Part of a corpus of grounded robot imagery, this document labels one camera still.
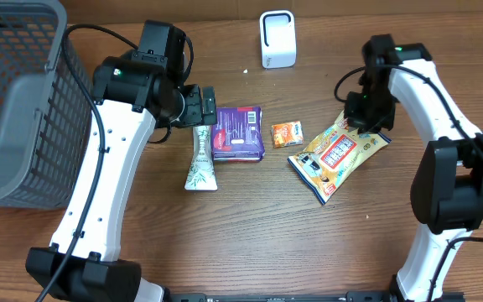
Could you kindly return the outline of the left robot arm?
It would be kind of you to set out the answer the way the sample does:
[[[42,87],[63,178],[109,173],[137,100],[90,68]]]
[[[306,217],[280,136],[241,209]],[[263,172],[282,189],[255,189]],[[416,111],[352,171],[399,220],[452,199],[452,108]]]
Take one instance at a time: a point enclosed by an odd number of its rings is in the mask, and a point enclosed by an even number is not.
[[[169,291],[122,260],[122,222],[138,162],[154,130],[216,123],[212,87],[187,83],[194,59],[189,36],[148,20],[138,44],[96,68],[83,95],[90,136],[67,210],[48,247],[29,250],[25,268],[43,296],[67,301],[150,301]]]

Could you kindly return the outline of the purple red pad package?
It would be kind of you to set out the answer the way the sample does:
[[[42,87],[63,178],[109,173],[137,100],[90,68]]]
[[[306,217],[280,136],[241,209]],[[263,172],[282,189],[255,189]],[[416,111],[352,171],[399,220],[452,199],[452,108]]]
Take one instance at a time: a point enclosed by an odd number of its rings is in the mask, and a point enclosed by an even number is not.
[[[259,162],[265,155],[260,107],[220,107],[211,128],[212,156],[218,162]]]

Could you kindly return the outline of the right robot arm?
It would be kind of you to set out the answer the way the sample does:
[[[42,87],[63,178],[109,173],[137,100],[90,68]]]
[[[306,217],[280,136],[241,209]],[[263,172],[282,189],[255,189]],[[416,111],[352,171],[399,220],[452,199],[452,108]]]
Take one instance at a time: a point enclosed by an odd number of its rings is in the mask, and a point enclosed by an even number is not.
[[[359,92],[350,92],[345,117],[358,133],[390,130],[396,105],[425,145],[410,189],[419,222],[404,265],[385,291],[349,292],[349,301],[462,301],[443,282],[464,242],[483,222],[483,133],[461,112],[420,43],[397,45],[389,34],[362,47]]]

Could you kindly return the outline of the yellow snack bag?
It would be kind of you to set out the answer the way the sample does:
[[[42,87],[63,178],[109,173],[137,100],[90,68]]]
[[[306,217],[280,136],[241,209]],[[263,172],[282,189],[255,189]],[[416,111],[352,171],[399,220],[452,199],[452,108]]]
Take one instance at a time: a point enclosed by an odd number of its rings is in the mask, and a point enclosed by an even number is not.
[[[383,133],[359,133],[341,113],[288,163],[324,205],[355,169],[390,142]]]

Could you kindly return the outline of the white tube item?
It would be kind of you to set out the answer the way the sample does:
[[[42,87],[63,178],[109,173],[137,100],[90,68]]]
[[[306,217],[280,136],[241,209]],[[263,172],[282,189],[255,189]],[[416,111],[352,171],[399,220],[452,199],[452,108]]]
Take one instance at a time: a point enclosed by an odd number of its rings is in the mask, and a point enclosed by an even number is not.
[[[216,191],[218,189],[210,139],[210,126],[193,128],[194,153],[184,185],[186,190]]]

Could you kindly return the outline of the small orange snack packet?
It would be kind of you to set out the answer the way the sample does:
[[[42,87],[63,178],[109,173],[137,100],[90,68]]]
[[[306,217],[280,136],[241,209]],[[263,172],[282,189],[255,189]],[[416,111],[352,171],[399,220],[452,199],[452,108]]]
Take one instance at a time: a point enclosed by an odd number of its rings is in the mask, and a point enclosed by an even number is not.
[[[282,148],[304,143],[304,135],[300,121],[272,125],[271,133],[274,148]]]

